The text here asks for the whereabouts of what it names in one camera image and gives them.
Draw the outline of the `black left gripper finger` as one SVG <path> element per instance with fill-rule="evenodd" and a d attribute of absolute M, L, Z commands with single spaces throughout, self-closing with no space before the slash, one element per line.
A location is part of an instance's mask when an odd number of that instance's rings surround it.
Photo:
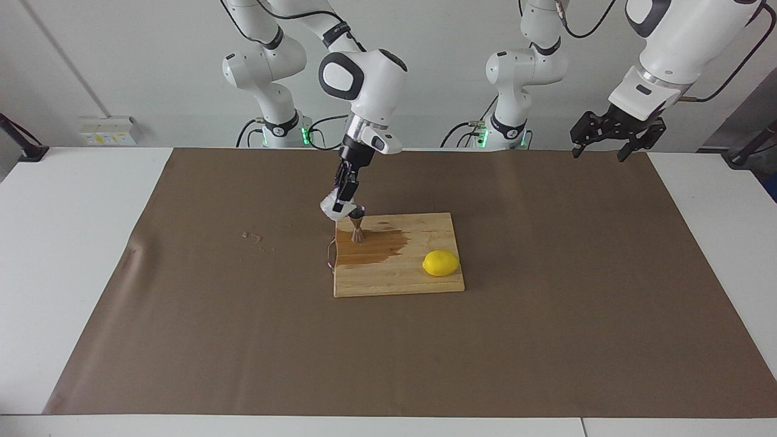
<path fill-rule="evenodd" d="M 629 158 L 633 152 L 652 149 L 652 147 L 655 146 L 660 137 L 666 131 L 666 129 L 667 127 L 663 121 L 663 118 L 657 117 L 655 121 L 652 121 L 649 123 L 649 125 L 647 125 L 646 129 L 641 133 L 641 135 L 638 135 L 638 133 L 629 132 L 626 138 L 627 142 L 625 143 L 624 147 L 618 151 L 618 161 L 621 161 L 622 163 L 623 161 L 627 160 L 627 158 Z"/>
<path fill-rule="evenodd" d="M 579 158 L 590 144 L 605 139 L 603 127 L 606 118 L 586 111 L 571 128 L 572 157 Z"/>

